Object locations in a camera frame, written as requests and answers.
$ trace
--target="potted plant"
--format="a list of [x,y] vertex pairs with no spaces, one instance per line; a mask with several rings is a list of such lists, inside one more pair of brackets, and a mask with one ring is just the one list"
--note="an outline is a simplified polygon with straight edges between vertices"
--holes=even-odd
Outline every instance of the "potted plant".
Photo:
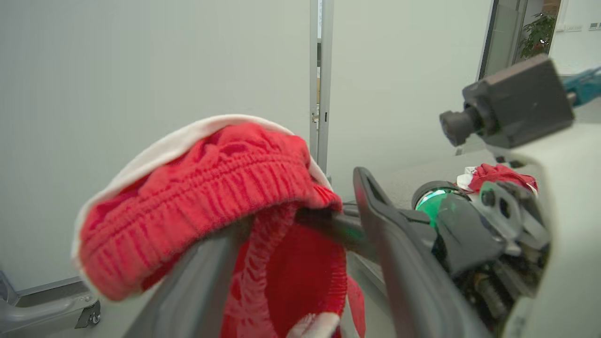
[[518,45],[519,48],[522,48],[520,54],[522,58],[531,58],[540,53],[548,54],[549,48],[551,48],[551,38],[557,16],[548,13],[539,13],[533,16],[538,19],[524,26],[523,32],[528,36]]

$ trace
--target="wheel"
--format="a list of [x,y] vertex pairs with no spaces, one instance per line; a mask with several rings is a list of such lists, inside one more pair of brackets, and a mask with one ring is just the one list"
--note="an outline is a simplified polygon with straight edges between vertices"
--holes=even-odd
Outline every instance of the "wheel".
[[94,325],[98,324],[100,322],[100,315],[93,315],[92,316],[92,323]]

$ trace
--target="knitted fabric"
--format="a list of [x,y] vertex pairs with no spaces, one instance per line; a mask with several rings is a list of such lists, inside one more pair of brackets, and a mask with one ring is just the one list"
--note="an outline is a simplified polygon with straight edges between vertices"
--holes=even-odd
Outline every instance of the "knitted fabric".
[[509,181],[528,190],[531,189],[529,185],[533,186],[534,189],[538,189],[538,185],[536,184],[534,177],[518,174],[511,168],[508,168],[502,164],[497,164],[495,167],[493,167],[492,165],[485,163],[477,167],[474,171],[472,182],[468,186],[473,191],[478,192],[480,191],[480,188],[482,188],[482,184],[484,184],[486,181]]
[[251,123],[222,129],[95,204],[79,234],[81,268],[101,293],[122,300],[160,280],[195,241],[254,214],[222,335],[286,336],[307,316],[339,316],[344,248],[294,223],[300,207],[341,208],[312,180],[310,160],[298,137]]

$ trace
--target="metal bracket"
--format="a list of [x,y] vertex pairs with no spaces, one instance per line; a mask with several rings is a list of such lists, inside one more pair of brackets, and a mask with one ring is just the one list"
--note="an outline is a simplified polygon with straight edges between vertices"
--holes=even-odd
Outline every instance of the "metal bracket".
[[100,300],[97,300],[91,306],[84,308],[81,311],[81,315],[75,324],[75,328],[84,328],[88,327],[90,322],[96,325],[100,321]]

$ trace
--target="white panel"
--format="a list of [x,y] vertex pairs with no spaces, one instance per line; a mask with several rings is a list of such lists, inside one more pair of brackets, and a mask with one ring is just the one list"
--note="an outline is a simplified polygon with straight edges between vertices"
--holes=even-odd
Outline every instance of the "white panel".
[[601,29],[588,30],[591,23],[601,23],[601,1],[561,2],[557,24],[582,25],[582,31],[553,34],[549,57],[559,74],[573,75],[601,67]]
[[355,166],[378,179],[453,154],[438,115],[477,79],[491,5],[336,1],[328,173],[343,200]]
[[75,275],[79,207],[161,136],[216,114],[308,138],[309,1],[0,2],[0,269]]

